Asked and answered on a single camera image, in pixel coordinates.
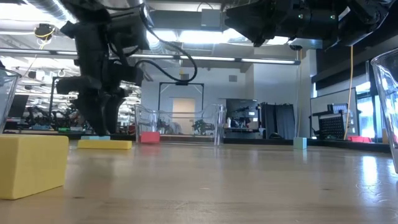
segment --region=clear plastic bin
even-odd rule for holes
[[[7,115],[14,99],[18,78],[20,77],[21,75],[16,72],[0,68],[0,133],[4,131]]]
[[[219,146],[223,142],[226,110],[209,105],[197,113],[170,113],[136,105],[136,142]]]
[[[398,173],[398,49],[374,58],[371,64],[384,114],[391,154],[396,173]]]

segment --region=wooden table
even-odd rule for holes
[[[64,187],[0,223],[398,223],[391,155],[327,147],[71,147]]]

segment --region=white door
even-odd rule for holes
[[[182,134],[193,134],[193,113],[195,112],[194,98],[173,98],[173,113],[184,112],[190,114],[174,114],[173,122],[181,126]]]

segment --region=red block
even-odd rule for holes
[[[160,132],[143,131],[141,134],[141,143],[159,143]]]
[[[361,137],[361,136],[348,136],[347,139],[353,142],[366,142],[366,143],[372,142],[371,138]]]

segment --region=yellow block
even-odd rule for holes
[[[79,140],[77,148],[79,149],[124,149],[129,150],[132,147],[131,141],[117,140]]]
[[[65,183],[69,139],[0,134],[0,198],[18,199]]]

